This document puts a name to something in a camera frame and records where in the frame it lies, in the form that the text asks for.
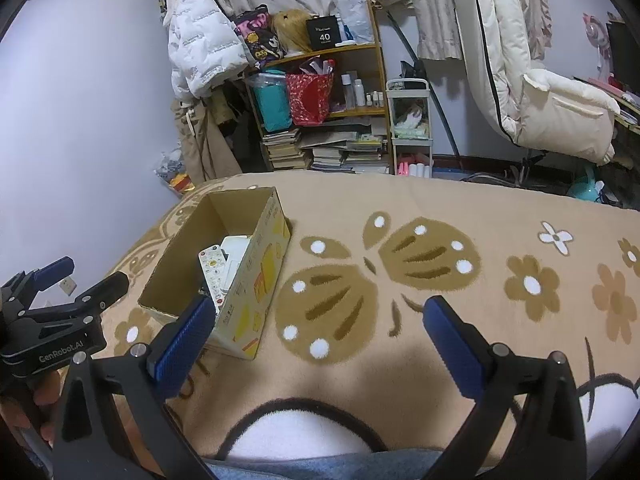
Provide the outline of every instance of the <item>bed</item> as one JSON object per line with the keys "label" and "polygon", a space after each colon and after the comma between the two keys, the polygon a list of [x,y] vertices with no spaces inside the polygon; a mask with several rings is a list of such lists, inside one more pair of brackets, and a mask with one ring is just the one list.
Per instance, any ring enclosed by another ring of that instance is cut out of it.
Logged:
{"label": "bed", "polygon": [[[490,342],[520,355],[566,353],[591,471],[631,425],[640,408],[640,217],[528,190],[311,171],[210,182],[114,268],[130,290],[104,314],[103,356],[160,329],[137,300],[198,201],[256,186],[277,189],[292,239],[256,359],[204,350],[169,402],[201,455],[286,460],[446,447],[472,403],[422,327],[422,305],[436,294]],[[344,290],[330,316],[300,314]]]}

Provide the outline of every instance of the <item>white puffer jacket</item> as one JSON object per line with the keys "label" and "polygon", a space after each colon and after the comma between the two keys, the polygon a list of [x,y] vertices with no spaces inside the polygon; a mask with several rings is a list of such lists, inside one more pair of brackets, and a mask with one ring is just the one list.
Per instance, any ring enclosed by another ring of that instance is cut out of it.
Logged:
{"label": "white puffer jacket", "polygon": [[208,97],[248,66],[242,40],[215,0],[167,0],[164,26],[169,27],[172,85],[183,104]]}

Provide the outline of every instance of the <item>black monitor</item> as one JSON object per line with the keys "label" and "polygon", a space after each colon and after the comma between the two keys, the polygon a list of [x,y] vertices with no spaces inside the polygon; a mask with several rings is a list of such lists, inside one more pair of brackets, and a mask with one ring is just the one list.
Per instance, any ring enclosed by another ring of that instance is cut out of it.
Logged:
{"label": "black monitor", "polygon": [[607,23],[611,40],[613,74],[629,89],[640,93],[640,45],[625,23]]}

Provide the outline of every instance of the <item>white rolling cart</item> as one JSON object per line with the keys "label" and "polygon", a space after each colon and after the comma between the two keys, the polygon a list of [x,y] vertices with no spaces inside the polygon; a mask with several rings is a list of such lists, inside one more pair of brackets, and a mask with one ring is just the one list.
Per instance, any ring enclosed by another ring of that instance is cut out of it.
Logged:
{"label": "white rolling cart", "polygon": [[[428,155],[429,165],[425,164],[424,176],[433,175],[433,137],[429,117],[429,83],[425,79],[400,78],[386,82],[386,98],[391,116],[391,142],[394,167],[398,173],[398,153],[423,153]],[[398,126],[402,115],[411,107],[419,107],[422,117],[415,128]]]}

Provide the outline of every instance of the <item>blue gripper pad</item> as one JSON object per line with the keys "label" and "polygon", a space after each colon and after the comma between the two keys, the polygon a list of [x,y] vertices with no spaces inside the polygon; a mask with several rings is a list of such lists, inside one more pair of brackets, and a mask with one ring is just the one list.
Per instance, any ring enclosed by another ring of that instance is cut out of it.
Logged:
{"label": "blue gripper pad", "polygon": [[436,297],[424,304],[422,323],[460,394],[467,399],[480,399],[484,392],[484,372],[460,333],[462,320],[443,298]]}
{"label": "blue gripper pad", "polygon": [[195,303],[178,321],[162,329],[172,339],[157,360],[147,361],[147,371],[156,382],[156,394],[161,399],[178,396],[216,323],[216,307],[211,298],[200,296]]}
{"label": "blue gripper pad", "polygon": [[36,290],[43,292],[50,286],[54,286],[60,280],[64,280],[67,276],[71,276],[74,272],[74,261],[65,256],[58,261],[38,269],[33,273],[33,286]]}

